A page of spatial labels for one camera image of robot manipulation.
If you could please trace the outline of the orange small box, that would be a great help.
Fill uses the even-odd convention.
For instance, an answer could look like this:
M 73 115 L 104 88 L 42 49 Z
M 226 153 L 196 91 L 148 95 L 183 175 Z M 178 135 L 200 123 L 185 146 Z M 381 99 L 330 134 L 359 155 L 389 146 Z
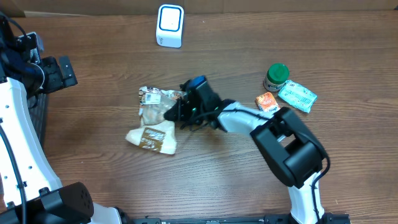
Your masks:
M 271 92 L 267 92 L 257 96 L 255 99 L 255 103 L 261 111 L 265 112 L 274 113 L 280 109 L 280 106 L 276 102 L 274 95 Z

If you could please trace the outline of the snack bag brown white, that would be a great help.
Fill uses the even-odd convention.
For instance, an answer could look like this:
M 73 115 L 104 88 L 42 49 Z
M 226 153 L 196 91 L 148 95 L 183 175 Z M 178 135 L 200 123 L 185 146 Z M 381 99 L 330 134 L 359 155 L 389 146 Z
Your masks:
M 183 96 L 182 91 L 162 90 L 142 86 L 138 91 L 140 127 L 130 130 L 125 137 L 129 143 L 161 154 L 173 155 L 177 148 L 175 123 L 164 118 Z

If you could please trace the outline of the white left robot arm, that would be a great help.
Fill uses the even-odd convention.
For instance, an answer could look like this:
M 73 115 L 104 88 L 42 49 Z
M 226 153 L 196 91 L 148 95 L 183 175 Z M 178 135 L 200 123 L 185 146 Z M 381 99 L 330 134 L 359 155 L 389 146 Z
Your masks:
M 40 57 L 35 32 L 15 36 L 18 23 L 1 14 L 1 223 L 129 223 L 117 207 L 92 201 L 81 182 L 62 185 L 30 117 L 29 100 L 76 85 L 67 56 Z

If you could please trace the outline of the teal tissue pack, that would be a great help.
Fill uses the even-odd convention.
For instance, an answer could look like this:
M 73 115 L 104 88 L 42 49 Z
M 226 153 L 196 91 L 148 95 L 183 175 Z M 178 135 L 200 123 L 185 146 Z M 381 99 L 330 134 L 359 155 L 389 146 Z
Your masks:
M 294 108 L 309 113 L 318 96 L 299 83 L 287 80 L 279 90 L 278 97 Z

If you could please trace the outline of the green lid jar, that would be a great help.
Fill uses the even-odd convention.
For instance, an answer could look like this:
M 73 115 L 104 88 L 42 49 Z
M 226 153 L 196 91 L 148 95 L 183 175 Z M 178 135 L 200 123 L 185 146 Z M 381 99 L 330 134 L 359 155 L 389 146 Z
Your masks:
M 271 65 L 263 81 L 264 88 L 268 91 L 279 91 L 288 80 L 290 71 L 283 63 Z

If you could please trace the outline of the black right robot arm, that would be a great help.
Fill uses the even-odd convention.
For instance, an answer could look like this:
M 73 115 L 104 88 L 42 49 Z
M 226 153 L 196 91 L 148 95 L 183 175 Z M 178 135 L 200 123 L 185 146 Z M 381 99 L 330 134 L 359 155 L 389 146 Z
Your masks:
M 206 80 L 189 80 L 180 87 L 184 95 L 164 113 L 167 121 L 251 137 L 272 173 L 289 189 L 290 222 L 326 222 L 318 182 L 330 170 L 330 158 L 291 109 L 266 113 L 223 100 Z

